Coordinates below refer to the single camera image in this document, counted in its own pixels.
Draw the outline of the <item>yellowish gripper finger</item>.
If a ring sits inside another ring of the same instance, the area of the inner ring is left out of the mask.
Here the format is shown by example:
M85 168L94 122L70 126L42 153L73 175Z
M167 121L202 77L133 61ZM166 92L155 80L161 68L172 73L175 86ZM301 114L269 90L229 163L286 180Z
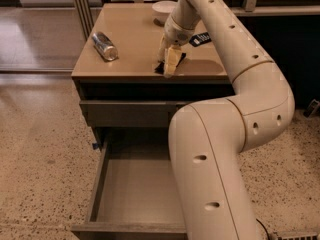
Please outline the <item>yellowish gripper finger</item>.
M160 46L159 46L159 50L157 53L157 59L158 62L164 62L165 61L165 51L167 49L167 40L165 35L162 35L161 40L160 40Z
M164 76L170 78L174 75L182 56L178 45L166 45L164 48Z

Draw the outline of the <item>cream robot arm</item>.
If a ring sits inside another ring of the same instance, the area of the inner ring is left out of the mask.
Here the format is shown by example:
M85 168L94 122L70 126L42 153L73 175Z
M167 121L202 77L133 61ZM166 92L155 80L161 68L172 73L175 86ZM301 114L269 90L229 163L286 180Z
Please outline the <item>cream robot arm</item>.
M237 163L290 124L294 96L279 67L223 0L178 0L158 59L174 75L197 24L204 24L234 89L190 103L169 126L169 154L188 240L262 240Z

